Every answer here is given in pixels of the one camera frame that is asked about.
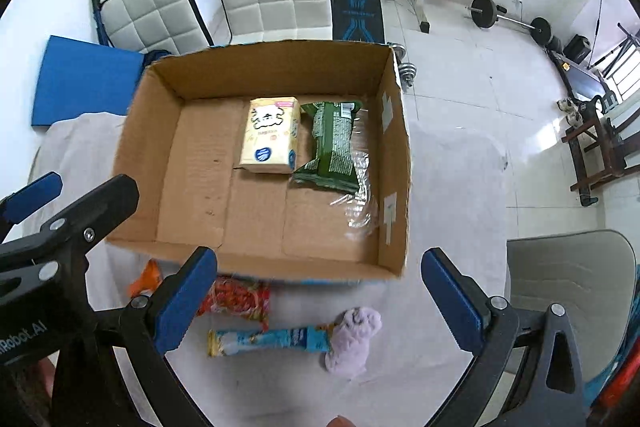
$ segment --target cartoon bear print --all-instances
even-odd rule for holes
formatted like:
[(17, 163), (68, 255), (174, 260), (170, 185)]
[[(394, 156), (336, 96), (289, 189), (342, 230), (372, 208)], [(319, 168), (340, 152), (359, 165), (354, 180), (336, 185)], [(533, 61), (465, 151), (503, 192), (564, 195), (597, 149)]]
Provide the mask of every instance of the cartoon bear print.
[(251, 110), (251, 122), (254, 124), (254, 129), (280, 125), (283, 122), (283, 115), (283, 108), (276, 107), (275, 104), (261, 105)]

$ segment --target blue gripper pad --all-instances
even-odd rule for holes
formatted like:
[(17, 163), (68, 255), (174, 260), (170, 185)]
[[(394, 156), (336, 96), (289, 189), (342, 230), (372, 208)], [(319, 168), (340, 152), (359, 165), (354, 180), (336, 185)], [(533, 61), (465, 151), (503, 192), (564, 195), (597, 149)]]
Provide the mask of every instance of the blue gripper pad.
[(191, 320), (198, 311), (207, 291), (216, 280), (218, 261), (209, 248), (199, 247), (176, 275), (167, 277), (151, 297), (162, 298), (162, 286), (180, 282), (172, 288), (172, 295), (164, 303), (155, 319), (154, 345), (161, 355), (180, 346)]
[(484, 344), (482, 318), (434, 249), (423, 254), (420, 272), (458, 347), (478, 356)]
[(2, 218), (12, 225), (23, 222), (62, 192), (62, 178), (49, 172), (4, 200)]

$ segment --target finger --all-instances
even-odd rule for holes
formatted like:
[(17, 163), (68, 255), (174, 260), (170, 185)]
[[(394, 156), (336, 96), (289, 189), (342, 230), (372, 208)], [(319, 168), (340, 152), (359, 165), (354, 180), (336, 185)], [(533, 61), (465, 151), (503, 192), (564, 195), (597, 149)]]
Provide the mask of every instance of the finger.
[(326, 427), (356, 427), (351, 421), (344, 416), (337, 416), (331, 420)]

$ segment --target pink towel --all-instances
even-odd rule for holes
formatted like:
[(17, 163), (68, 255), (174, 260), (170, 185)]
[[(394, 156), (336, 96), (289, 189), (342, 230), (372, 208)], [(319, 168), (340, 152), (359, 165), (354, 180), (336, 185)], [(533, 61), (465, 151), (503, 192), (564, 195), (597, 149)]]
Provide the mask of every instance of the pink towel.
[(369, 340), (380, 331), (382, 318), (371, 308), (354, 308), (344, 313), (331, 335), (331, 351), (324, 356), (326, 370), (351, 380), (366, 371)]

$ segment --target black weight plate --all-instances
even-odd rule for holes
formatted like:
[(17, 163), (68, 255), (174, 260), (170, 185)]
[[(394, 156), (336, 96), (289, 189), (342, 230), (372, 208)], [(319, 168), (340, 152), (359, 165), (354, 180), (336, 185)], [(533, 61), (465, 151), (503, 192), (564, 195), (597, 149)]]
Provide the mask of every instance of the black weight plate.
[(546, 45), (546, 48), (556, 53), (562, 53), (562, 42), (560, 42), (560, 39), (554, 35), (551, 37), (551, 42)]
[(493, 0), (474, 0), (471, 7), (482, 10), (471, 12), (471, 18), (479, 28), (490, 28), (498, 20), (498, 9)]
[(542, 17), (536, 17), (531, 21), (531, 25), (535, 28), (534, 30), (529, 30), (531, 37), (536, 41), (540, 46), (546, 46), (551, 42), (551, 39), (554, 36), (553, 30), (551, 29), (551, 24), (546, 19)]

